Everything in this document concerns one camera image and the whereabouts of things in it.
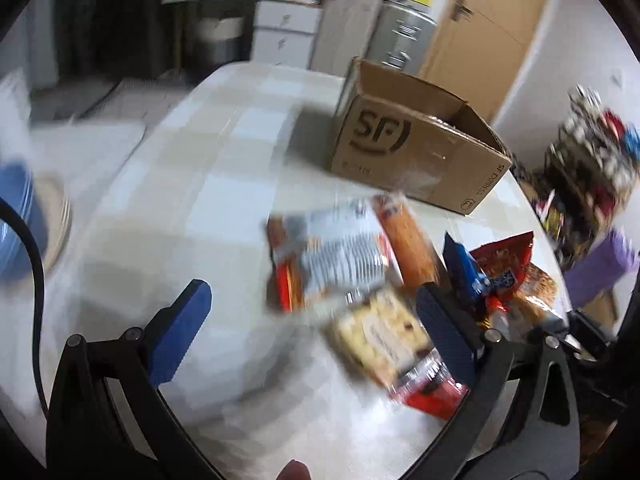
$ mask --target purple cloth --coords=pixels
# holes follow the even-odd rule
[[[564,282],[574,308],[589,303],[609,290],[622,276],[638,267],[638,252],[625,235],[612,229],[587,256],[564,274]]]

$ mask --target checkered tablecloth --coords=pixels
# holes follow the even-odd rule
[[[295,458],[315,478],[383,479],[415,461],[441,422],[390,405],[351,376],[309,317],[277,312],[268,287],[264,225],[272,210],[374,192],[326,170],[341,83],[238,63],[215,72],[166,117],[111,186],[48,299],[46,385],[69,334],[114,338],[144,326],[200,278],[212,287],[212,312],[161,389],[223,472],[275,478]],[[471,248],[533,230],[534,263],[562,285],[510,174],[467,217],[413,206],[438,250],[446,230]]]

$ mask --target cardboard box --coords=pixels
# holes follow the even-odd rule
[[[331,171],[465,215],[511,166],[503,143],[462,99],[359,58],[334,121]]]

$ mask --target metal bolt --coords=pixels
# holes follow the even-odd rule
[[[127,341],[137,341],[142,336],[142,330],[140,330],[137,326],[133,328],[129,328],[124,333],[124,339]]]
[[[81,342],[82,336],[80,334],[72,334],[66,340],[66,344],[69,346],[78,346]]]
[[[545,343],[549,348],[552,348],[553,350],[560,346],[560,342],[558,341],[558,339],[556,339],[552,335],[548,335],[545,337]]]
[[[502,334],[495,328],[490,328],[484,333],[484,338],[489,343],[499,343],[502,340]]]

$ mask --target wooden door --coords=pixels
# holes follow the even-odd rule
[[[450,0],[420,77],[469,101],[491,121],[518,73],[545,1]]]

